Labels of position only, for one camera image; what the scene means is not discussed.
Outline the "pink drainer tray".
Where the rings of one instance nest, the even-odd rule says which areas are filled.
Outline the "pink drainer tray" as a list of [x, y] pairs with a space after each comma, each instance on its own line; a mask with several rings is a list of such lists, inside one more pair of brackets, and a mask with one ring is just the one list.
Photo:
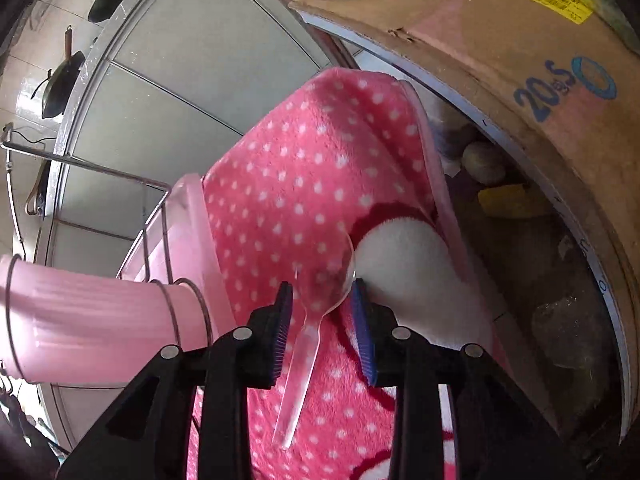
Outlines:
[[186, 286], [211, 344], [236, 326], [209, 225], [203, 183], [186, 174], [163, 197], [131, 245], [118, 276]]

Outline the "pink polka dot towel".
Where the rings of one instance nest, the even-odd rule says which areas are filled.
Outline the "pink polka dot towel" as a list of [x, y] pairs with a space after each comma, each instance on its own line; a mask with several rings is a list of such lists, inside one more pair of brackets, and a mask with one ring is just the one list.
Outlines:
[[321, 341], [293, 442], [272, 442], [295, 338], [304, 322], [295, 271], [342, 231], [355, 278], [399, 324], [459, 349], [497, 337], [457, 226], [426, 113], [392, 76], [332, 68], [285, 99], [210, 168], [203, 182], [224, 286], [245, 323], [293, 285], [281, 377], [248, 395], [259, 479], [383, 479], [395, 391], [367, 384], [346, 298]]

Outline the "pink utensil cup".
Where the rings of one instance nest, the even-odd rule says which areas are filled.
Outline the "pink utensil cup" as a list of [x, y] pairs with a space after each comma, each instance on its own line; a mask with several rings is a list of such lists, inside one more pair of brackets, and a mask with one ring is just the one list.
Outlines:
[[207, 344], [191, 287], [2, 257], [1, 364], [10, 376], [35, 384], [126, 384], [168, 344]]

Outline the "cardboard box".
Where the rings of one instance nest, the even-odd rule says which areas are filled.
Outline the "cardboard box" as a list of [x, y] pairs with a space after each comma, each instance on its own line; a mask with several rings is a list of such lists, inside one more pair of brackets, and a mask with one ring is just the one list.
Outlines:
[[602, 289], [639, 307], [639, 60], [598, 18], [533, 0], [293, 0], [308, 18], [422, 68], [484, 113], [552, 184], [598, 258]]

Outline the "clear plastic spoon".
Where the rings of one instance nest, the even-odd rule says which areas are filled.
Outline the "clear plastic spoon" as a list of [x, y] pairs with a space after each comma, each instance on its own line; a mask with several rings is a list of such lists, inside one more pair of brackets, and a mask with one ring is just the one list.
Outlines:
[[304, 322], [295, 338], [288, 376], [284, 386], [280, 412], [272, 442], [278, 448], [289, 448], [310, 384], [324, 318], [348, 297], [355, 278], [352, 241], [345, 232], [337, 238], [320, 242], [314, 250], [319, 260], [310, 259], [295, 271], [295, 289], [303, 307]]

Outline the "lidded black wok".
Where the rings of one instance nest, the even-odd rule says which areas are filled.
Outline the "lidded black wok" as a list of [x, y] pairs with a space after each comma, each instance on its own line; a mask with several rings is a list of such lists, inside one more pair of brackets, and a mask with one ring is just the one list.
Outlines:
[[73, 27], [68, 25], [64, 34], [64, 60], [55, 69], [48, 70], [47, 78], [38, 84], [32, 98], [34, 98], [44, 84], [41, 99], [41, 118], [51, 119], [64, 113], [70, 94], [75, 82], [80, 74], [80, 69], [84, 65], [86, 57], [78, 50], [73, 52]]

